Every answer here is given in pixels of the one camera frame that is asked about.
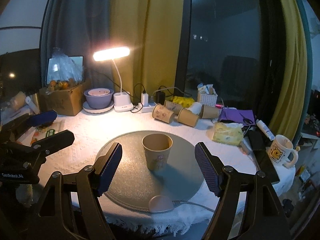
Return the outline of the purple cloth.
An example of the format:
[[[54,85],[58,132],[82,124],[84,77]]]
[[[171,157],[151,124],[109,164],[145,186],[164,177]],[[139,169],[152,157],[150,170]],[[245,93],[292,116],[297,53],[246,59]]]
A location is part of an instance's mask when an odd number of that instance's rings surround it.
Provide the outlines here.
[[[252,110],[239,110],[235,108],[225,107],[222,109],[218,121],[239,123],[244,126],[255,125],[255,119]]]

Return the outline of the white bowl inside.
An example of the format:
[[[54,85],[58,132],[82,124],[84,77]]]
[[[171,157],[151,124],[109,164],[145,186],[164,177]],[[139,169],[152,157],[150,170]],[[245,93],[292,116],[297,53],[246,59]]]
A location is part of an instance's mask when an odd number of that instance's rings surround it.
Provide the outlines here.
[[[110,90],[108,88],[95,88],[90,89],[87,94],[90,96],[106,96],[110,94]]]

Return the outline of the rear brown paper cup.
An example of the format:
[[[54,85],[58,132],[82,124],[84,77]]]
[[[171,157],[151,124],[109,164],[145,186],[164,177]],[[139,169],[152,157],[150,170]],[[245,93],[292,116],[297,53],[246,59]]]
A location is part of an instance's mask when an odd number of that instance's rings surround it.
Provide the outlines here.
[[[174,103],[168,100],[165,100],[164,106],[170,110],[173,111],[175,113],[175,115],[178,115],[179,112],[181,111],[181,109],[183,109],[183,106],[178,104],[178,103]]]

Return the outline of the white cartoon mug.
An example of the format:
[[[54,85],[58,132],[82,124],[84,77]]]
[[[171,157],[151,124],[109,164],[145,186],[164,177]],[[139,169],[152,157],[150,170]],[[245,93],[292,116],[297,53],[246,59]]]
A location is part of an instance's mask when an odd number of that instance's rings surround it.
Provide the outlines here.
[[[298,152],[293,148],[291,140],[280,134],[275,136],[267,153],[276,166],[292,168],[298,161]]]

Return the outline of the cardboard box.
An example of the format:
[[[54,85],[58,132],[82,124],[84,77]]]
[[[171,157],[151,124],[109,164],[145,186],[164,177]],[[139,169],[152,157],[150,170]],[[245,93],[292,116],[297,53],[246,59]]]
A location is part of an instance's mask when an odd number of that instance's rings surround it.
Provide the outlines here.
[[[76,116],[85,101],[84,91],[91,88],[91,80],[65,90],[49,92],[46,87],[39,90],[40,110],[54,110],[59,115]]]

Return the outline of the white plastic basket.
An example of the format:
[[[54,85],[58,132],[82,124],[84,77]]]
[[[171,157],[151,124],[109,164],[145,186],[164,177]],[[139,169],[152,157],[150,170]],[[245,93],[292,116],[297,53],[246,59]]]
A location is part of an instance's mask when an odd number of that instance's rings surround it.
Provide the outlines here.
[[[203,105],[215,107],[216,102],[217,102],[217,97],[218,97],[218,95],[216,93],[215,94],[203,94],[203,93],[198,92],[197,93],[197,102],[199,102]]]

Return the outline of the yellow tissue pack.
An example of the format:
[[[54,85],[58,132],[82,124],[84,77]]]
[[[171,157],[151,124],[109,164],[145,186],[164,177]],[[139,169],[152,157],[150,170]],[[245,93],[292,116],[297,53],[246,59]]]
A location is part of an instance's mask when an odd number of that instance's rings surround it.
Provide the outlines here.
[[[244,138],[243,124],[215,122],[207,132],[210,140],[222,144],[239,146]]]

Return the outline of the paper cup with pink drawings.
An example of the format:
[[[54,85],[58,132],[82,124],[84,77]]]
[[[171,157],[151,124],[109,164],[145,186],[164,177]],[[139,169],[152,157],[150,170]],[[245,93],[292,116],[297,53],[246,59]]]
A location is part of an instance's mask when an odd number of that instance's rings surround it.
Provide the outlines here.
[[[142,139],[147,168],[151,171],[159,171],[165,168],[173,140],[164,133],[152,133]]]

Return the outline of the round grey warming pad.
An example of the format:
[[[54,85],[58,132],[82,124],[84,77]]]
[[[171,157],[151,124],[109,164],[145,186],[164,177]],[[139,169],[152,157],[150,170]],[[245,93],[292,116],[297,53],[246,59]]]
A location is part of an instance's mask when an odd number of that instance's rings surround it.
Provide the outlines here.
[[[173,146],[166,166],[150,171],[146,165],[143,138],[150,131],[136,131],[120,135],[106,143],[97,157],[107,153],[118,142],[123,155],[108,190],[104,195],[124,208],[148,212],[152,197],[163,195],[171,200],[189,200],[204,181],[194,154],[194,145],[171,134]]]

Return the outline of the yellow cloth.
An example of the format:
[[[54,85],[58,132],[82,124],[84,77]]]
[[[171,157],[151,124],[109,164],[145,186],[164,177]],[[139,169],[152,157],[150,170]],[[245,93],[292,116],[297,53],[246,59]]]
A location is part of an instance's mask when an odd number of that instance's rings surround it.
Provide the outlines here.
[[[195,100],[193,98],[186,98],[183,96],[173,96],[172,102],[181,105],[183,108],[189,108]]]

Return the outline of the black wallet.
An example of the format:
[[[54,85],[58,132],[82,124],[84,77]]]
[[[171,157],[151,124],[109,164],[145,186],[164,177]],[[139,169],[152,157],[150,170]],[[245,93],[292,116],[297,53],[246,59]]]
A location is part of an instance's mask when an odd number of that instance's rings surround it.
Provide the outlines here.
[[[266,146],[270,146],[271,141],[267,141],[268,138],[260,130],[257,131],[250,129],[246,133],[246,136],[249,139],[249,143],[254,157],[257,160],[259,170],[266,174],[272,184],[279,183],[280,179],[276,169],[274,168],[274,165],[272,164],[272,161],[266,152]]]

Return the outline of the grey blue curtain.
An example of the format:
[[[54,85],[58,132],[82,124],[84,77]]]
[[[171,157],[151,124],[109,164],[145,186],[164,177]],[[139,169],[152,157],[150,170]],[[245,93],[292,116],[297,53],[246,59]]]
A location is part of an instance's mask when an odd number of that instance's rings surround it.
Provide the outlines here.
[[[113,88],[112,64],[93,54],[110,46],[110,0],[48,0],[40,35],[41,78],[47,78],[53,49],[83,56],[84,76],[93,88]]]

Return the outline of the black power adapter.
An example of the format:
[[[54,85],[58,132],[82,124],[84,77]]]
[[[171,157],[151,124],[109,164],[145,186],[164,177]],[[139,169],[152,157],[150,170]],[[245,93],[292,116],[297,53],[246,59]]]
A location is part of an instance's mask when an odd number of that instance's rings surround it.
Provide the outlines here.
[[[166,94],[163,91],[157,91],[156,92],[156,100],[155,100],[155,102],[157,104],[159,103],[161,105],[164,105],[165,97],[166,97]]]

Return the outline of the plastic bag of oranges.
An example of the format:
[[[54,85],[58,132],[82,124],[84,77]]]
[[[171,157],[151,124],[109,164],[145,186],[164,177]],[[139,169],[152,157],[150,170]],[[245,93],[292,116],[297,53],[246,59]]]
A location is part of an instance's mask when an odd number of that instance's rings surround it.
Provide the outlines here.
[[[67,56],[62,49],[54,48],[48,60],[46,85],[74,87],[84,81],[84,57]]]

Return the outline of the lying paper cup with drawings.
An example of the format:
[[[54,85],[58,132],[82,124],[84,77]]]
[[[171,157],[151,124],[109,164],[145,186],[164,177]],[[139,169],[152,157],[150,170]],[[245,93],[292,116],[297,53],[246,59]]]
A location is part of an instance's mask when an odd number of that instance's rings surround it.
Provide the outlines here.
[[[152,117],[156,120],[170,124],[174,120],[175,113],[158,103],[152,111]]]

